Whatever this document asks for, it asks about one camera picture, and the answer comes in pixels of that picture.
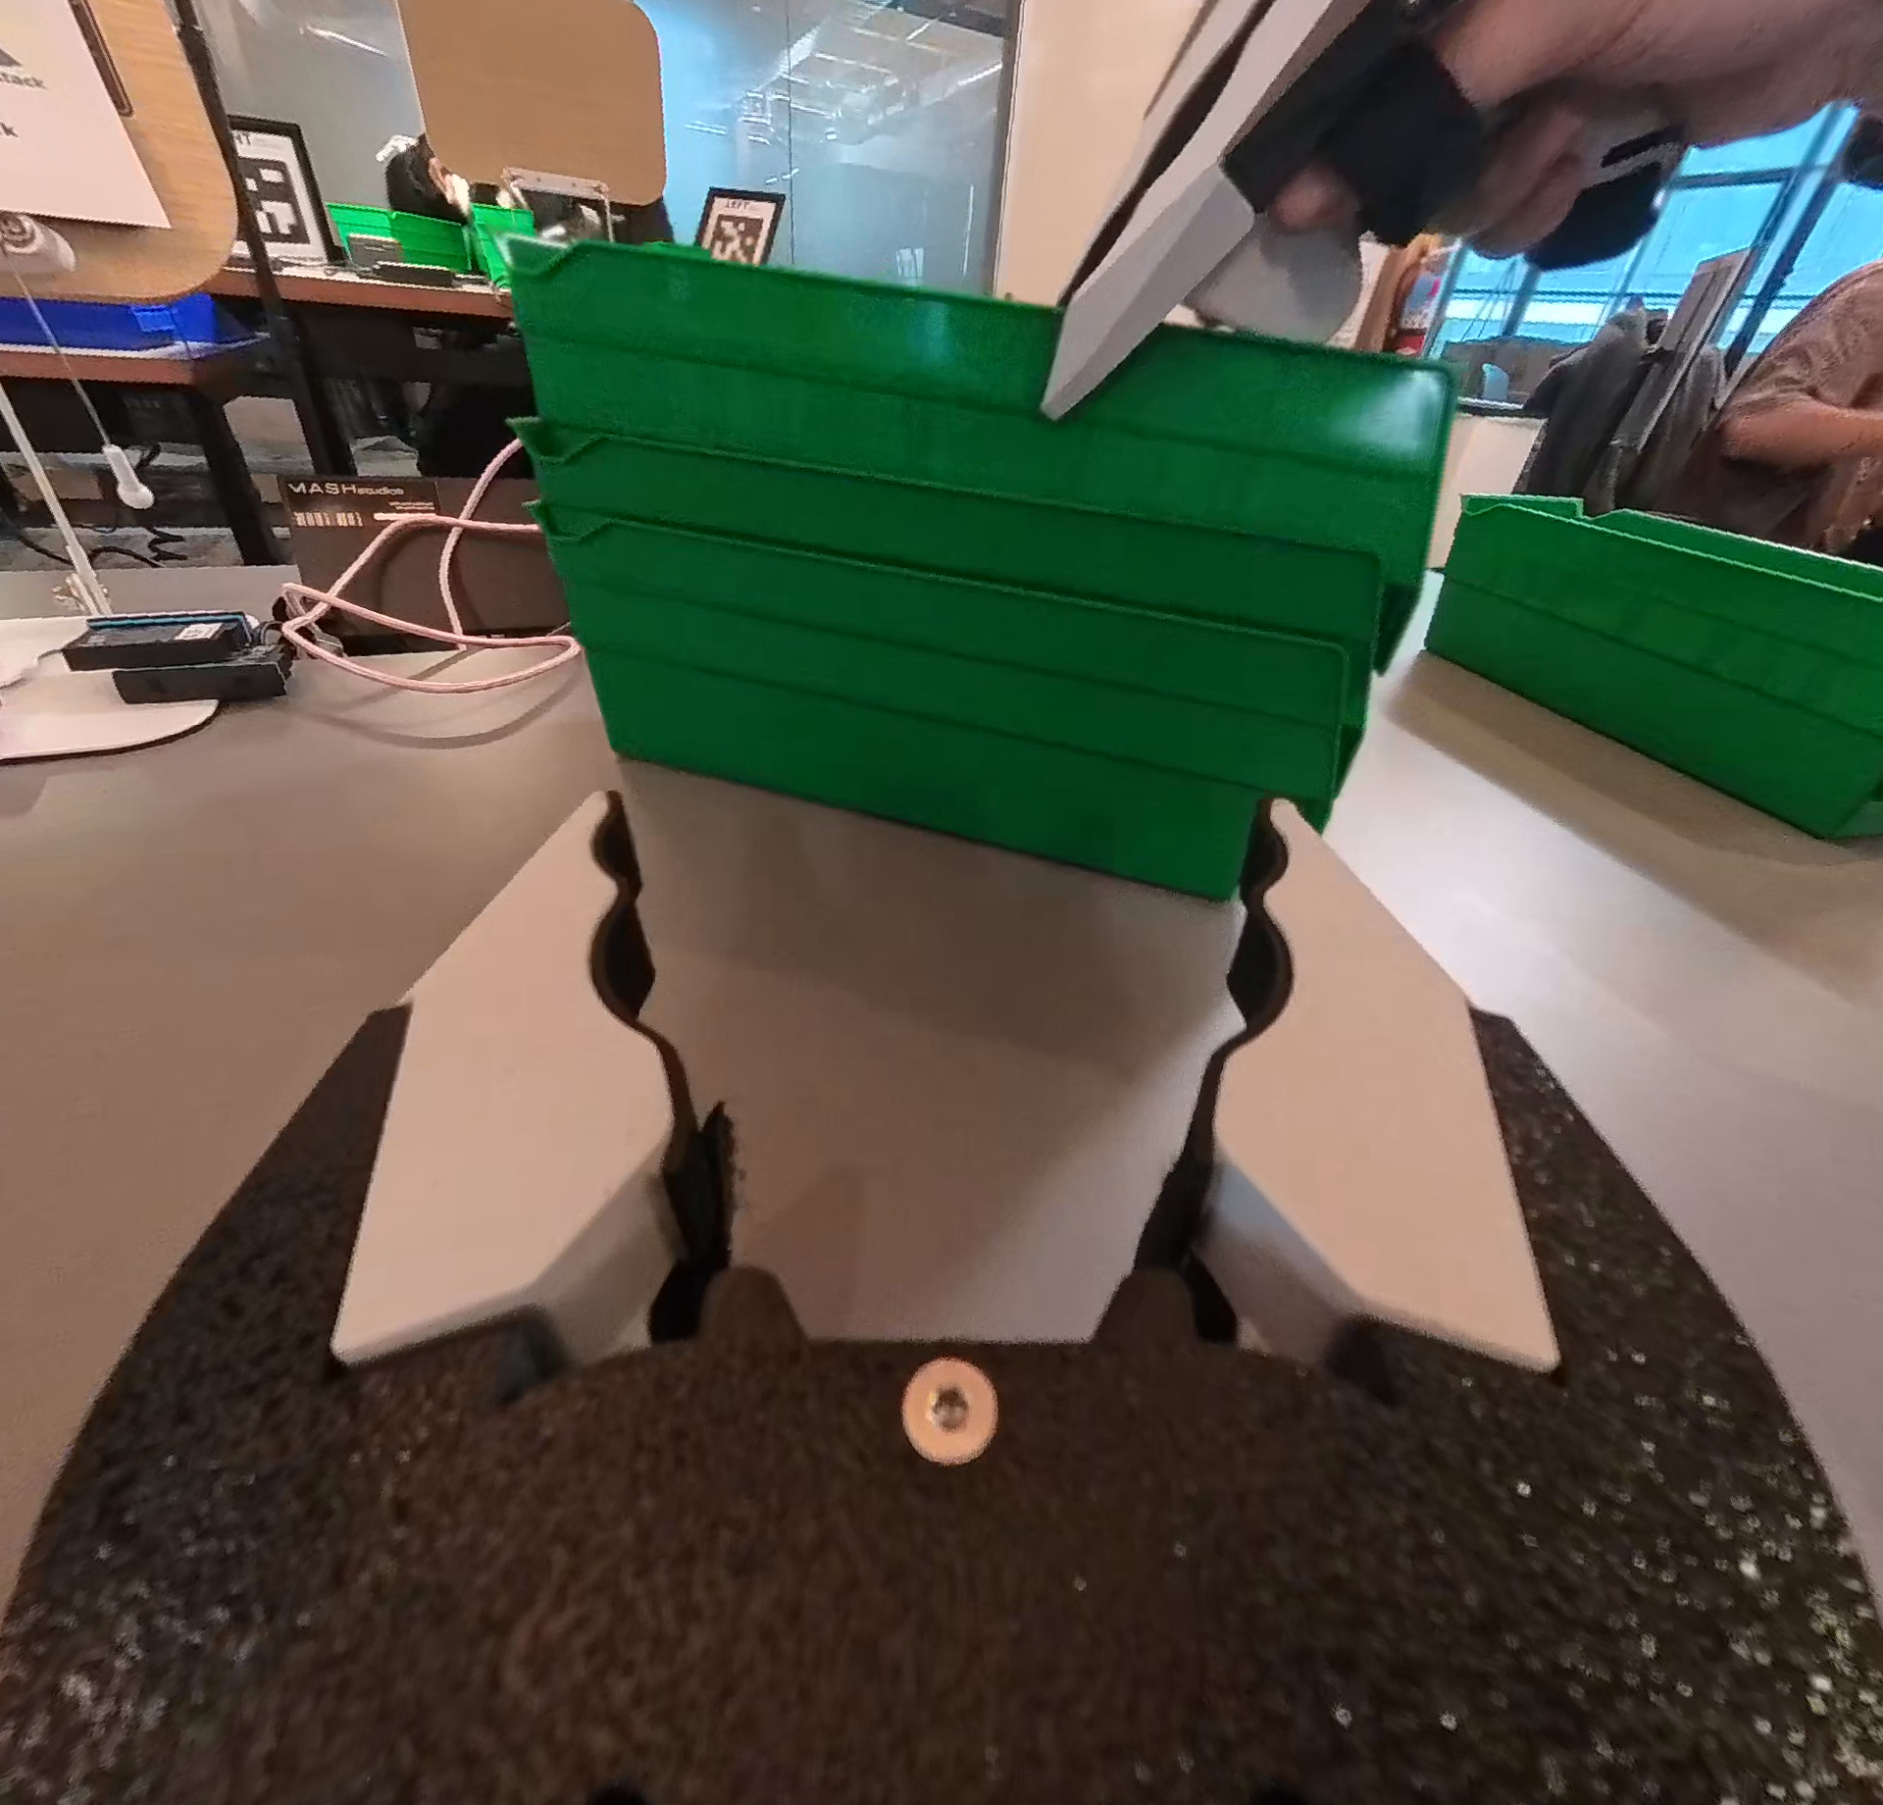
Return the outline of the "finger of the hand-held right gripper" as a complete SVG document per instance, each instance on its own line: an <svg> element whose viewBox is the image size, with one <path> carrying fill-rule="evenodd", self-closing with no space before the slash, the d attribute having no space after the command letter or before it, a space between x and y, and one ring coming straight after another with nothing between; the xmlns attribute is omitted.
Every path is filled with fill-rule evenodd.
<svg viewBox="0 0 1883 1805"><path fill-rule="evenodd" d="M1043 418L1065 420L1171 316L1190 318L1188 291L1253 226L1251 202L1237 196L1216 163L1292 63L1286 28L1288 18L1265 24L1235 73L1222 73L1208 114L1082 285L1074 267L1057 302Z"/></svg>
<svg viewBox="0 0 1883 1805"><path fill-rule="evenodd" d="M1082 287L1114 251L1147 191L1188 145L1273 0L1202 0L1141 114L1141 126L1098 226L1076 263Z"/></svg>

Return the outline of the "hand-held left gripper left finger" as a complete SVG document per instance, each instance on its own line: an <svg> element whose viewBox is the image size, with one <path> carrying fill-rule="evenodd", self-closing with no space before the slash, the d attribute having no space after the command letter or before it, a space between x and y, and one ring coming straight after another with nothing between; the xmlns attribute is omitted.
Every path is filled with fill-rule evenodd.
<svg viewBox="0 0 1883 1805"><path fill-rule="evenodd" d="M594 793L406 993L343 1368L496 1327L584 1368L694 1327L731 1260L733 1132L645 1019L643 887L623 797Z"/></svg>

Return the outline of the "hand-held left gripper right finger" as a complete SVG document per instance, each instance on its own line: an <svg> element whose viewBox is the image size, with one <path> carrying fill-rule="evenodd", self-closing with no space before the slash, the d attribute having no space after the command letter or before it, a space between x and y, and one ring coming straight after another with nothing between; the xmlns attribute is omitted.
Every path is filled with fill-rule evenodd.
<svg viewBox="0 0 1883 1805"><path fill-rule="evenodd" d="M1308 1368L1382 1331L1561 1348L1473 1009L1292 805L1257 816L1210 1060L1159 1199L1208 1338Z"/></svg>

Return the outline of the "white door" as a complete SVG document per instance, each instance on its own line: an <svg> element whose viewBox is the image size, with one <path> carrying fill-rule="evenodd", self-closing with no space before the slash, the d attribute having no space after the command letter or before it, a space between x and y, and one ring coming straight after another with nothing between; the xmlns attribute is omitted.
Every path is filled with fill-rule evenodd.
<svg viewBox="0 0 1883 1805"><path fill-rule="evenodd" d="M1051 304L1122 181L1202 0L1016 0L992 293Z"/></svg>

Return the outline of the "red fire extinguisher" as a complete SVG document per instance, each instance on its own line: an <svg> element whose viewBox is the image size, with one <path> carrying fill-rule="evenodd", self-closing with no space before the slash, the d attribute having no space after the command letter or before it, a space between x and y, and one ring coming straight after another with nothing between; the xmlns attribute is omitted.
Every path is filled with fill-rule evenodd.
<svg viewBox="0 0 1883 1805"><path fill-rule="evenodd" d="M1459 242L1435 234L1422 236L1404 249L1400 281L1394 287L1390 318L1382 336L1382 350L1396 357L1420 357L1439 320L1449 273L1459 255Z"/></svg>

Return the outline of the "dark jacket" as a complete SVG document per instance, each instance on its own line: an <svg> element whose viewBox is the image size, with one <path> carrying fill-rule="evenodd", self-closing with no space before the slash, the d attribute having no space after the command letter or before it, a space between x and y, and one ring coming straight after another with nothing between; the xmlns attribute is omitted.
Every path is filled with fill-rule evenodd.
<svg viewBox="0 0 1883 1805"><path fill-rule="evenodd" d="M1518 499L1577 501L1590 516L1686 518L1690 469L1730 385L1720 348L1661 346L1669 316L1628 300L1557 359L1522 406L1539 430Z"/></svg>

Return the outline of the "white recycling bin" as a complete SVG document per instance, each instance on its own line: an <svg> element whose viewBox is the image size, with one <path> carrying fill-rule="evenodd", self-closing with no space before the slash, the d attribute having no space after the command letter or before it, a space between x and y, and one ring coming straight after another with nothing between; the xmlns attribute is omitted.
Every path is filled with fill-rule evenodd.
<svg viewBox="0 0 1883 1805"><path fill-rule="evenodd" d="M1514 491L1539 436L1541 420L1520 412L1459 408L1453 414L1426 569L1447 563L1467 499L1504 497Z"/></svg>

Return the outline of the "framed marker sign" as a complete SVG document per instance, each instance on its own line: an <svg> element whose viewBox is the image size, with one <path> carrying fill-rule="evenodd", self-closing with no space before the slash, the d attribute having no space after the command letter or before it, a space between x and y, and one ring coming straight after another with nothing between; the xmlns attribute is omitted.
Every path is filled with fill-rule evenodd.
<svg viewBox="0 0 1883 1805"><path fill-rule="evenodd" d="M708 189L694 246L727 263L765 267L770 263L788 212L788 196L759 189Z"/></svg>
<svg viewBox="0 0 1883 1805"><path fill-rule="evenodd" d="M231 114L237 171L270 263L337 267L343 249L325 210L313 157L296 122Z"/></svg>

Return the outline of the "black printed box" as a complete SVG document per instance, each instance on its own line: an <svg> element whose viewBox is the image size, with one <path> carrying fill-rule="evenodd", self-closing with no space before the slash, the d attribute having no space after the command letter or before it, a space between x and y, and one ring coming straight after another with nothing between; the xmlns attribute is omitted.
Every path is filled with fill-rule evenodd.
<svg viewBox="0 0 1883 1805"><path fill-rule="evenodd" d="M388 652L425 630L478 638L559 634L568 607L543 532L537 487L472 479L282 477L288 557L308 589L364 614L325 620L347 650Z"/></svg>

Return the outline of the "tan rounded board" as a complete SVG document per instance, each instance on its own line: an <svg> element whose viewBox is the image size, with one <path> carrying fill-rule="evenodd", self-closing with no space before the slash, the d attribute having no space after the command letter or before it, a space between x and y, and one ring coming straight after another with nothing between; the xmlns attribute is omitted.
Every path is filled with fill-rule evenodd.
<svg viewBox="0 0 1883 1805"><path fill-rule="evenodd" d="M468 185L645 206L668 183L661 45L633 0L394 0L421 126Z"/></svg>

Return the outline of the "brown office desk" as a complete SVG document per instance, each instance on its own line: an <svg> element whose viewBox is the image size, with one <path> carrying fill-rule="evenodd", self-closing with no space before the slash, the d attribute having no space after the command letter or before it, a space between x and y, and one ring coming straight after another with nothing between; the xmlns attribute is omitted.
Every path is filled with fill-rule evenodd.
<svg viewBox="0 0 1883 1805"><path fill-rule="evenodd" d="M300 312L394 316L421 328L451 324L502 328L512 320L510 297L482 281L408 285L331 267L274 267L270 283Z"/></svg>
<svg viewBox="0 0 1883 1805"><path fill-rule="evenodd" d="M206 350L147 351L2 348L4 381L158 387L204 395L239 389L270 365L270 344L247 340Z"/></svg>

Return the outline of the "black light stand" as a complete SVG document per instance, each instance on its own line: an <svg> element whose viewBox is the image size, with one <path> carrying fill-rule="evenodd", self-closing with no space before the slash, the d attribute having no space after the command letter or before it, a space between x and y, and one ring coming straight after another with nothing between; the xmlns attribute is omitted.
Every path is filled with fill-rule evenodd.
<svg viewBox="0 0 1883 1805"><path fill-rule="evenodd" d="M215 149L227 175L235 216L237 246L247 257L253 297L262 312L266 338L288 383L290 401L300 434L315 475L353 477L357 463L343 434L337 410L323 381L310 373L302 350L302 332L286 308L272 271L270 253L249 198L241 161L233 142L233 128L223 108L223 94L215 73L213 53L194 0L166 0L178 43L192 71L200 104L209 124Z"/></svg>

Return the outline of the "blue plastic bin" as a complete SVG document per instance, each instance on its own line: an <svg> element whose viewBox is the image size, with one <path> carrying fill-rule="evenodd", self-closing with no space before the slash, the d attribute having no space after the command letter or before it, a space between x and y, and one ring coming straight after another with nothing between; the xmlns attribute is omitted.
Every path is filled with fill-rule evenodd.
<svg viewBox="0 0 1883 1805"><path fill-rule="evenodd" d="M249 336L209 295L164 304L33 302L2 299L4 348L145 353L200 351Z"/></svg>

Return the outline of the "instruction sheet on stand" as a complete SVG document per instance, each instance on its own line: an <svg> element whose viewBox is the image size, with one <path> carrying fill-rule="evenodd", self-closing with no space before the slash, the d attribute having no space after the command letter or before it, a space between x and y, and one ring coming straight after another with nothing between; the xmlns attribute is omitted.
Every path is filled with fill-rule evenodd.
<svg viewBox="0 0 1883 1805"><path fill-rule="evenodd" d="M231 253L237 216L221 153L184 59L168 0L68 0L109 100L168 216L166 230L37 218L76 269L29 295L162 304L202 289Z"/></svg>

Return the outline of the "white stand with base plate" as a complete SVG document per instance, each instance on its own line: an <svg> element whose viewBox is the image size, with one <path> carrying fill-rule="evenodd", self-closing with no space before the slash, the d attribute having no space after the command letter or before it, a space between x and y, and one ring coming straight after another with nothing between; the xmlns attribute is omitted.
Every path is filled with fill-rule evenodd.
<svg viewBox="0 0 1883 1805"><path fill-rule="evenodd" d="M21 212L2 216L2 255L4 275L11 277L17 299L27 300L33 300L35 283L68 277L78 267L68 240ZM109 597L5 387L2 416L5 436L25 463L64 556L58 589L64 614L4 622L4 765L135 754L200 732L217 707L123 705L113 681L102 671L74 673L62 661L62 646L80 636L90 618L109 616ZM111 442L96 412L90 412L90 420L100 446Z"/></svg>

